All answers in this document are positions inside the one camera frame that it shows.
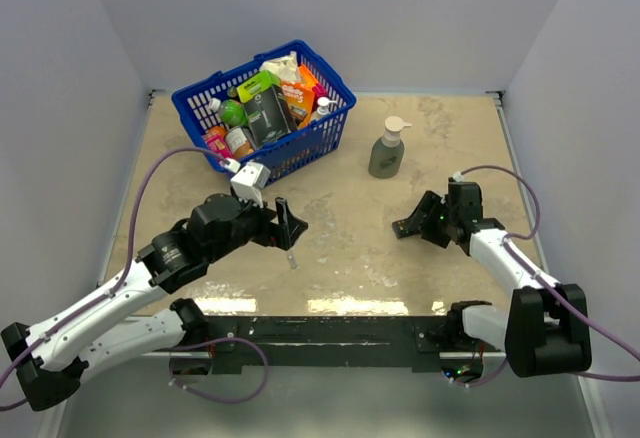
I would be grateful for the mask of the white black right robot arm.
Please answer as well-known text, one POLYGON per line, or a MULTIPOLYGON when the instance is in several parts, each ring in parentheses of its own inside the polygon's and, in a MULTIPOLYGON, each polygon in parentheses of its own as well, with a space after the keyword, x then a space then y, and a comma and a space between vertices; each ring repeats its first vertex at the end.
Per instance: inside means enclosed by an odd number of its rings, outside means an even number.
POLYGON ((503 351, 519 377, 590 368, 590 332, 583 321, 585 293, 536 267, 514 245, 504 226, 485 216, 477 183, 451 179, 447 194, 425 192, 413 212, 392 228, 399 239, 419 236, 441 248, 459 246, 510 295, 508 312, 486 301, 453 304, 436 338, 459 351, 482 341, 503 351))

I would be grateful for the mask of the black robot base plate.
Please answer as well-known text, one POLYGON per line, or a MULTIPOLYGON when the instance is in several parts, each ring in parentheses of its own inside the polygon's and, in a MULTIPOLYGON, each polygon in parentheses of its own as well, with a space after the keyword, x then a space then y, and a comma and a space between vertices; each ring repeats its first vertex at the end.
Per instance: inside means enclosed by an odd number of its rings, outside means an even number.
POLYGON ((209 316, 185 345, 233 335, 255 343, 272 367, 441 370, 441 355, 468 359, 488 344, 454 333, 443 316, 209 316))

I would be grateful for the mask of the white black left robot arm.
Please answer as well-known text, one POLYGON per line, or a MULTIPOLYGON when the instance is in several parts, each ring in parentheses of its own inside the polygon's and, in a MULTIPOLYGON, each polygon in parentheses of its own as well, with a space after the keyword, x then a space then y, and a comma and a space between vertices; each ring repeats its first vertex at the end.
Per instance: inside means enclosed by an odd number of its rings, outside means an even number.
POLYGON ((286 199, 269 208, 236 194, 213 194, 157 235, 114 278, 39 324, 15 322, 1 333, 24 397, 39 412, 71 397, 103 370, 149 351, 196 350, 211 332, 191 299, 177 299, 150 319, 123 320, 204 277, 209 266, 253 242, 290 251, 307 230, 286 199))

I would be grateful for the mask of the black remote control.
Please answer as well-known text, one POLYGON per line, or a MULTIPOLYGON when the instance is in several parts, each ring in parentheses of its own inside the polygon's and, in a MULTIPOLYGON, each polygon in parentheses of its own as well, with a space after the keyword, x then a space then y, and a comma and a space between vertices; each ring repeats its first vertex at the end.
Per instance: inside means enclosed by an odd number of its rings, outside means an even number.
POLYGON ((420 235, 420 225, 413 224, 409 219, 397 220, 392 223, 392 230, 397 239, 404 239, 420 235))

